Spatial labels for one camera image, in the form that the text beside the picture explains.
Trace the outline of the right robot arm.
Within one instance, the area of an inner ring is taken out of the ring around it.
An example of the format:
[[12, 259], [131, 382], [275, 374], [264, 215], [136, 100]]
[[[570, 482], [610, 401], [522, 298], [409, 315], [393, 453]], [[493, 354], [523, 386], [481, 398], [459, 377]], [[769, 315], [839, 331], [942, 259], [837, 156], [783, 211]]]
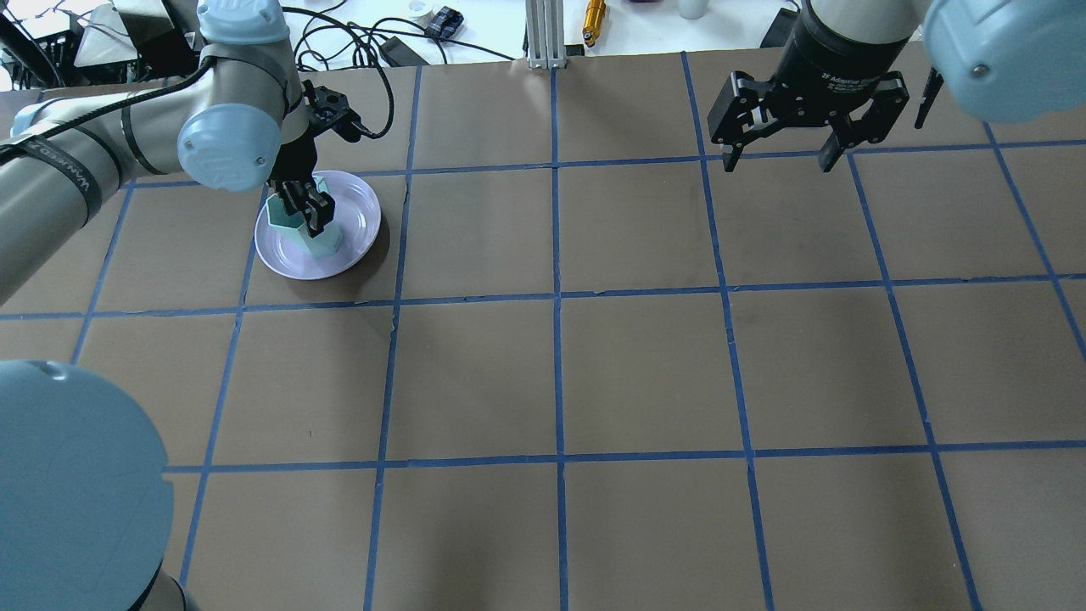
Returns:
[[910, 92], [893, 63], [915, 34], [930, 62], [915, 128], [940, 92], [978, 120], [1035, 120], [1083, 105], [1084, 26], [1082, 1], [803, 1], [772, 77], [730, 73], [708, 132], [733, 171], [750, 143], [829, 128], [830, 171], [901, 116]]

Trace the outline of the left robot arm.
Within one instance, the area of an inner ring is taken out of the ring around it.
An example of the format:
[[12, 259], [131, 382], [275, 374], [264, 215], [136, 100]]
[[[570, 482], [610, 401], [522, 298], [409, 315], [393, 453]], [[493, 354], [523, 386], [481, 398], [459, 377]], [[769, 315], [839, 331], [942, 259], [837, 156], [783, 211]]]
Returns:
[[[272, 186], [310, 236], [333, 220], [276, 1], [201, 1], [198, 69], [171, 87], [20, 111], [3, 142], [3, 298], [139, 177]], [[174, 491], [151, 418], [70, 360], [3, 361], [4, 610], [184, 608], [162, 572]]]

